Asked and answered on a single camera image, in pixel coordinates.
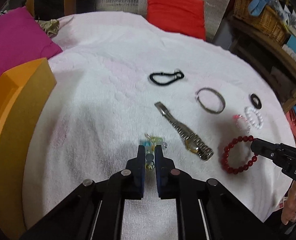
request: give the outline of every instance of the red fabric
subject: red fabric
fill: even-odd
[[[292,134],[294,135],[294,137],[296,138],[296,114],[293,111],[293,109],[291,109],[287,114],[286,114],[286,118],[288,120],[288,123],[290,124],[290,129],[292,131]]]
[[[146,19],[166,32],[206,40],[203,0],[148,0]]]

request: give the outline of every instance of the black o-ring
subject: black o-ring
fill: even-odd
[[[250,101],[252,103],[252,105],[257,108],[257,109],[261,109],[262,105],[261,105],[261,101],[259,99],[259,97],[256,94],[252,94],[250,96]]]

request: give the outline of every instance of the orange cushion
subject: orange cushion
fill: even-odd
[[[206,40],[203,0],[148,0],[146,19],[166,32]]]

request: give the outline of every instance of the silver bangle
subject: silver bangle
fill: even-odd
[[[223,104],[223,109],[221,109],[220,111],[214,111],[214,110],[211,110],[211,109],[205,107],[205,105],[199,99],[199,93],[202,90],[208,90],[208,91],[214,93],[220,99],[221,103]],[[226,102],[225,102],[224,97],[218,91],[216,91],[216,90],[214,90],[212,88],[201,88],[201,89],[199,89],[196,92],[196,100],[199,102],[199,104],[201,105],[201,107],[203,109],[205,109],[208,113],[211,113],[211,114],[220,114],[225,109],[225,107],[226,107]]]

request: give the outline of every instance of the finger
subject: finger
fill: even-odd
[[[282,222],[284,225],[286,225],[286,224],[288,224],[289,220],[286,219],[286,218],[284,218],[283,216],[281,216],[281,222]]]
[[[291,222],[295,222],[296,221],[296,214],[292,216],[292,218],[289,220]]]
[[[283,209],[282,214],[281,214],[281,221],[289,221],[296,219],[296,213],[291,211],[290,209]]]
[[[292,183],[291,188],[288,190],[288,199],[296,199],[296,181]]]
[[[287,205],[292,211],[296,212],[296,198],[293,200],[287,199],[285,205]]]

